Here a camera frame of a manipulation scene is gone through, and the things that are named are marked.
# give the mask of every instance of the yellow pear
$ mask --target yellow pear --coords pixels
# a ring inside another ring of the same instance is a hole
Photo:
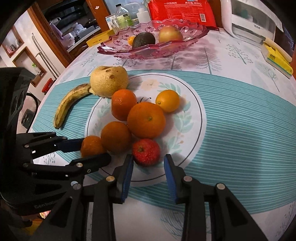
[[[128,86],[128,73],[121,66],[99,66],[92,71],[90,84],[90,93],[111,98],[116,91],[126,89]]]

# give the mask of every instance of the avocado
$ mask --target avocado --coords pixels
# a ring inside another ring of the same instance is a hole
[[[148,32],[139,33],[133,40],[132,48],[139,48],[147,44],[155,44],[154,35]]]

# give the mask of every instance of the red bag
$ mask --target red bag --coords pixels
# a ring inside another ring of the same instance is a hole
[[[182,19],[216,27],[215,17],[207,0],[152,0],[148,7],[152,20]]]

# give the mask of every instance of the orange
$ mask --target orange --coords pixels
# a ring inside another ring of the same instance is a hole
[[[131,108],[137,103],[135,94],[130,90],[118,90],[112,95],[111,112],[119,121],[126,121]]]
[[[180,97],[176,91],[164,90],[156,97],[155,104],[160,106],[164,112],[170,113],[178,109]]]
[[[130,46],[133,46],[133,39],[135,38],[135,36],[131,36],[131,37],[129,37],[128,38],[128,44],[130,45]]]
[[[120,153],[130,147],[131,132],[126,124],[112,121],[102,129],[101,139],[103,147],[108,151]]]
[[[82,141],[80,152],[81,157],[87,157],[105,153],[106,149],[102,146],[101,138],[88,136]]]
[[[158,137],[165,128],[162,109],[150,102],[136,104],[128,114],[128,128],[138,138]]]

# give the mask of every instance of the banana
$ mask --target banana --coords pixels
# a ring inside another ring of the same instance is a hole
[[[54,116],[54,128],[59,129],[67,115],[68,110],[74,104],[75,101],[80,98],[90,94],[89,89],[91,88],[90,84],[81,84],[74,89],[72,89],[61,101],[59,104],[56,114]]]

